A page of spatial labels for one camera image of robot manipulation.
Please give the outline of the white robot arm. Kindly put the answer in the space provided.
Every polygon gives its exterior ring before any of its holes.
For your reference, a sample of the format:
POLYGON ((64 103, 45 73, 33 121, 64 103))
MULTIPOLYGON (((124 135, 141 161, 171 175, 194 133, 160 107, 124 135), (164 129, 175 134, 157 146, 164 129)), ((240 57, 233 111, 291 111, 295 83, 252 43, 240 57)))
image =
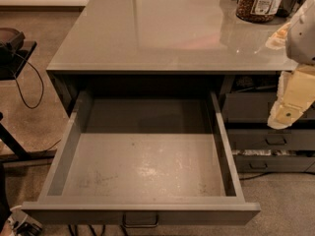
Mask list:
POLYGON ((270 49, 285 49, 297 63, 292 72, 282 72, 277 100, 271 108, 268 126, 290 127, 315 102, 315 0, 306 0, 290 21, 267 40, 270 49))

